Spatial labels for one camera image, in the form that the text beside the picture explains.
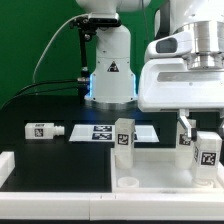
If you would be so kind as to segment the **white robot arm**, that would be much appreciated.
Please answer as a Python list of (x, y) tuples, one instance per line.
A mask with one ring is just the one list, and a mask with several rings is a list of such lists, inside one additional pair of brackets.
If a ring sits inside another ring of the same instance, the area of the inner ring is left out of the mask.
[(224, 110), (224, 0), (164, 0), (154, 11), (154, 39), (132, 50), (119, 14), (151, 0), (77, 0), (96, 33), (96, 67), (86, 102), (101, 107), (136, 101), (143, 112), (176, 111), (188, 138), (192, 111)]

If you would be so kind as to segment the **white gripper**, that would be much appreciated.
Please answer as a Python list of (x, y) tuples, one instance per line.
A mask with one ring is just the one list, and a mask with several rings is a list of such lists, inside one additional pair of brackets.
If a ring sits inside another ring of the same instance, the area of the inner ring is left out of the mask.
[[(138, 107), (144, 112), (178, 111), (178, 121), (190, 140), (196, 129), (188, 110), (224, 108), (224, 69), (190, 70), (184, 59), (193, 50), (193, 34), (182, 31), (151, 42), (145, 52)], [(220, 111), (218, 134), (224, 135), (224, 111)]]

